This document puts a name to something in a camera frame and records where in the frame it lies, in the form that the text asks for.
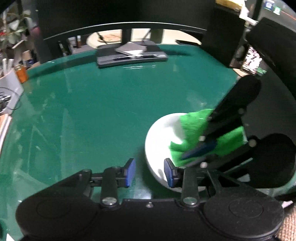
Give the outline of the smartphone on stand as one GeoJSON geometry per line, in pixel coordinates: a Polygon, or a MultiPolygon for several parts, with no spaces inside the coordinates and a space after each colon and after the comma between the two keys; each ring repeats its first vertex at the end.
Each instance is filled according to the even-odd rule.
{"type": "Polygon", "coordinates": [[[262,61],[262,57],[253,48],[249,47],[241,70],[247,74],[255,75],[257,73],[258,67],[262,61]]]}

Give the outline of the black pen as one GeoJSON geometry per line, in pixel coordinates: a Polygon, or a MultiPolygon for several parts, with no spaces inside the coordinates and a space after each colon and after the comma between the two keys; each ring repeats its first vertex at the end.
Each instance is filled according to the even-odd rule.
{"type": "Polygon", "coordinates": [[[132,60],[132,59],[147,59],[147,58],[165,58],[166,55],[148,54],[148,55],[128,55],[113,58],[113,61],[132,60]]]}

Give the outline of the black speaker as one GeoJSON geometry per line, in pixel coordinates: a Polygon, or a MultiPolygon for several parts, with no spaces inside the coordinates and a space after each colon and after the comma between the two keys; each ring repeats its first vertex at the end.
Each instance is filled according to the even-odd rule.
{"type": "Polygon", "coordinates": [[[226,67],[240,69],[249,49],[244,33],[245,20],[236,11],[216,5],[201,48],[226,67]]]}

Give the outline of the white desk organizer box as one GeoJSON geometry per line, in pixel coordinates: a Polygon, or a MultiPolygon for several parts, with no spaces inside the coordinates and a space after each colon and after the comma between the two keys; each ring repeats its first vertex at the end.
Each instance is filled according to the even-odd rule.
{"type": "Polygon", "coordinates": [[[1,77],[1,115],[12,114],[20,107],[18,101],[23,93],[23,87],[14,70],[1,77]]]}

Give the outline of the white bowl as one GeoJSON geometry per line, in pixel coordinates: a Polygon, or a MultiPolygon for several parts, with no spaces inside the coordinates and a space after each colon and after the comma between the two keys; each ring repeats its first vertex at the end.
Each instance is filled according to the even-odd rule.
{"type": "Polygon", "coordinates": [[[167,189],[180,193],[181,188],[171,188],[164,172],[164,160],[171,158],[170,144],[181,144],[185,138],[180,117],[184,113],[171,113],[156,120],[145,138],[144,152],[147,166],[153,177],[167,189]]]}

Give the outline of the orange jar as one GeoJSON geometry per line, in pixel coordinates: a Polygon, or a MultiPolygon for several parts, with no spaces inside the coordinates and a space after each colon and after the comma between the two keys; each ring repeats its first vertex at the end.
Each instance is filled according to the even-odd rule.
{"type": "Polygon", "coordinates": [[[15,72],[20,83],[24,83],[29,79],[27,71],[22,64],[18,64],[15,66],[15,72]]]}

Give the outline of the dark curved monitor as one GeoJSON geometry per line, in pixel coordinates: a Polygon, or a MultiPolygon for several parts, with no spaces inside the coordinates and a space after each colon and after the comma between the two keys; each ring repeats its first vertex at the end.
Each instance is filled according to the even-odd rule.
{"type": "Polygon", "coordinates": [[[58,42],[113,29],[171,29],[205,33],[215,1],[36,1],[39,61],[63,56],[58,42]]]}

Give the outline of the grey notepad on stand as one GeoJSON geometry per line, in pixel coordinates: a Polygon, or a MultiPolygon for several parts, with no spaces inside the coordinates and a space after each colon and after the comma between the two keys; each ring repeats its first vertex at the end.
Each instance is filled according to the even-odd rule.
{"type": "Polygon", "coordinates": [[[147,50],[146,46],[139,45],[134,42],[128,42],[115,49],[117,53],[121,53],[125,55],[140,55],[146,50],[147,50]]]}

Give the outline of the potted plant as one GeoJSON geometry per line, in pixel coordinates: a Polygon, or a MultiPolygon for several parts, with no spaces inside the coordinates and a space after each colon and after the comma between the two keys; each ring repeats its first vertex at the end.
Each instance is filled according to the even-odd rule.
{"type": "Polygon", "coordinates": [[[1,14],[1,51],[13,47],[24,40],[28,23],[32,22],[31,11],[26,9],[20,14],[5,10],[1,14]]]}

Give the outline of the grey monitor stand base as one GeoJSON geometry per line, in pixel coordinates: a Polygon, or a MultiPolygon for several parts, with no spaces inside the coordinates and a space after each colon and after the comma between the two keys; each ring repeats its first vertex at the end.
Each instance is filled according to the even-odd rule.
{"type": "Polygon", "coordinates": [[[133,63],[167,61],[168,56],[153,41],[102,45],[96,51],[96,63],[106,68],[133,63]]]}

